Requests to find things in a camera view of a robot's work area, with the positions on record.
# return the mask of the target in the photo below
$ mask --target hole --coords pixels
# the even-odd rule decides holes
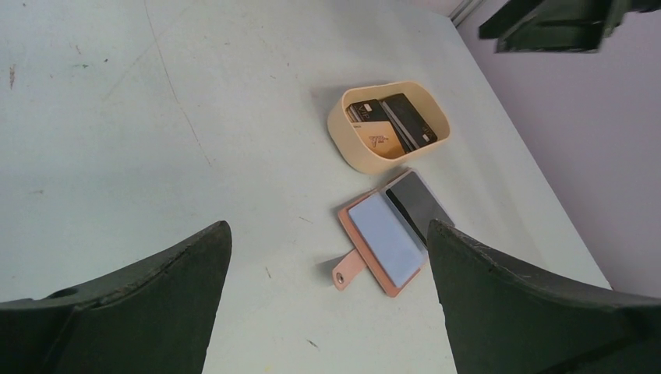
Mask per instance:
[[[64,298],[65,296],[71,296],[71,295],[75,295],[77,293],[78,293],[78,290],[71,287],[71,288],[65,288],[63,290],[54,292],[50,296],[48,296],[47,298]]]

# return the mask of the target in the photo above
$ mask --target plastic container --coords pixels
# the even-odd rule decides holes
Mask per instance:
[[[398,158],[384,158],[362,142],[346,109],[349,105],[360,101],[384,99],[395,94],[404,94],[420,113],[425,122],[436,133],[438,140],[418,150],[414,150]],[[342,157],[355,170],[365,174],[380,174],[404,162],[414,160],[439,147],[450,136],[450,124],[432,95],[416,82],[396,82],[381,86],[353,88],[345,92],[339,102],[328,115],[328,132]]]

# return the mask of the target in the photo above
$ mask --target blurry dark object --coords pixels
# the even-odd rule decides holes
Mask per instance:
[[[432,221],[458,374],[661,372],[661,301],[572,281]]]
[[[597,51],[626,12],[653,12],[661,0],[510,0],[479,27],[496,52]]]
[[[231,252],[218,222],[45,299],[0,303],[0,372],[202,372]]]

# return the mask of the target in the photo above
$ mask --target purple wall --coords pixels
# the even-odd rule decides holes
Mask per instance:
[[[606,279],[661,297],[661,12],[628,13],[597,54],[496,55],[477,30],[504,3],[461,36]]]

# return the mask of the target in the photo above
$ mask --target white table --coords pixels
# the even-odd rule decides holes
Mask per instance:
[[[151,27],[130,0],[0,5],[0,300],[227,220],[205,372],[454,372],[428,266],[391,299],[367,272],[338,292],[323,265],[352,248],[336,208],[387,177],[342,160],[326,115],[348,87],[404,79],[450,119],[411,166],[457,227],[608,287],[449,19],[380,0],[147,8]]]

